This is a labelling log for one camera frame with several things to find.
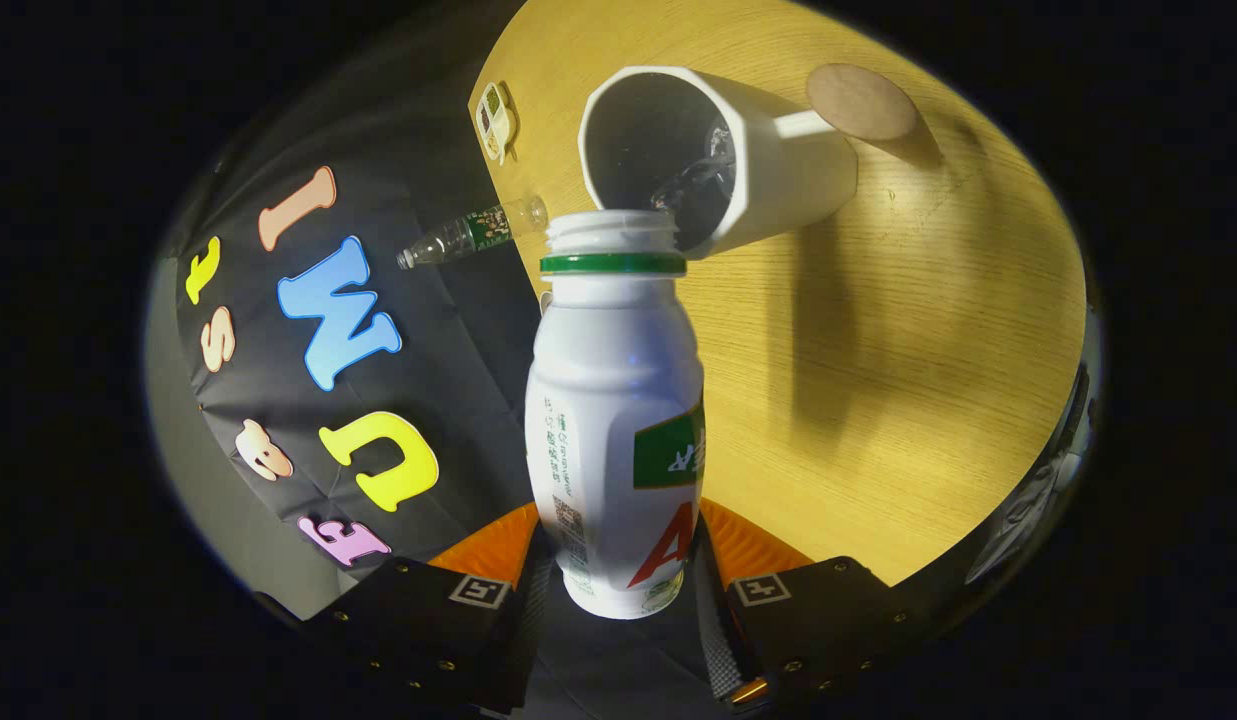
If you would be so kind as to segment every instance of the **bottle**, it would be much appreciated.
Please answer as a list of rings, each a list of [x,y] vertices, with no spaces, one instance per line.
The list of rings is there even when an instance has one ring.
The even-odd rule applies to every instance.
[[[422,234],[422,240],[414,242],[413,247],[400,251],[395,262],[402,270],[426,264],[448,264],[512,240],[512,226],[516,226],[517,233],[537,233],[546,228],[547,221],[546,205],[539,197],[507,202],[432,228]]]
[[[668,213],[564,215],[541,260],[553,297],[524,391],[529,480],[569,598],[601,619],[674,600],[703,495],[703,365],[674,233]]]

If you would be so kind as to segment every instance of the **foam letter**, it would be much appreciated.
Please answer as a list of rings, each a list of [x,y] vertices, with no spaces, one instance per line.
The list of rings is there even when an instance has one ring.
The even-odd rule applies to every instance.
[[[374,307],[376,292],[345,292],[349,285],[365,285],[370,265],[359,238],[343,241],[329,259],[313,265],[297,278],[281,278],[276,286],[280,309],[289,318],[320,318],[320,327],[307,346],[303,361],[307,372],[325,392],[334,388],[334,375],[348,365],[379,350],[400,350],[400,333],[386,313],[375,313],[366,332],[353,336],[354,329]]]
[[[690,551],[691,534],[694,534],[691,506],[689,502],[682,502],[682,506],[677,507],[675,515],[672,516],[672,523],[667,526],[667,529],[663,529],[663,538],[656,544],[654,552],[651,552],[649,557],[646,557],[644,564],[636,572],[636,576],[631,579],[631,583],[627,583],[627,588],[649,579],[649,575],[653,575],[654,570],[658,570],[670,560],[685,560],[685,554]],[[675,551],[668,555],[667,552],[672,547],[672,541],[675,541]]]
[[[293,195],[275,208],[259,213],[259,238],[267,252],[276,250],[276,238],[303,215],[317,208],[329,208],[338,199],[338,187],[334,184],[334,169],[322,167],[315,171],[307,184],[298,188]]]
[[[200,262],[199,255],[192,259],[192,272],[187,275],[187,297],[190,297],[193,306],[200,304],[200,292],[214,280],[221,254],[220,245],[219,238],[210,238],[210,249],[205,251],[205,262]]]
[[[353,532],[344,536],[343,523],[338,520],[327,520],[317,528],[310,518],[298,518],[298,529],[307,533],[322,551],[334,555],[343,565],[350,565],[357,557],[370,555],[371,552],[383,552],[388,555],[391,553],[391,548],[365,525],[353,523]]]
[[[235,450],[247,461],[254,473],[262,475],[271,482],[276,482],[276,475],[288,478],[294,474],[294,464],[278,447],[271,445],[271,435],[252,419],[244,421],[244,429],[235,435]]]
[[[200,329],[200,351],[205,354],[205,366],[212,374],[219,372],[221,364],[235,354],[235,329],[226,307],[214,311],[214,318]]]
[[[435,453],[418,431],[402,416],[382,411],[365,414],[338,431],[320,428],[320,442],[325,443],[325,450],[343,465],[353,464],[354,450],[379,438],[393,442],[404,454],[404,461],[377,475],[359,473],[356,484],[374,505],[395,512],[400,501],[426,492],[440,476]]]

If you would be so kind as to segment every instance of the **clear plastic bottle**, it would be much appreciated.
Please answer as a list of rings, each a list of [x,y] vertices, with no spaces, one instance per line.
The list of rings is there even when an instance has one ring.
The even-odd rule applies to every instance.
[[[547,223],[546,205],[541,197],[507,202],[432,228],[423,233],[422,240],[413,242],[413,247],[400,251],[395,261],[402,270],[416,268],[418,265],[449,264],[512,240],[513,230],[517,234],[538,233]]]

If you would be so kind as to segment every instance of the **bottle neck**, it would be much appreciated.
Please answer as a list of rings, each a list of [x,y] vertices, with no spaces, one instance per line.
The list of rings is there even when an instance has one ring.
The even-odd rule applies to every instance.
[[[550,304],[559,307],[636,307],[675,302],[675,275],[547,275]]]

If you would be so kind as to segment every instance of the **green bottle cap ring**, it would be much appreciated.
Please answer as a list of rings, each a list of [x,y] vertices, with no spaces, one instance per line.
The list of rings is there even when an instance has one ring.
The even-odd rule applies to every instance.
[[[651,252],[549,255],[539,261],[539,270],[542,273],[683,273],[685,259]]]

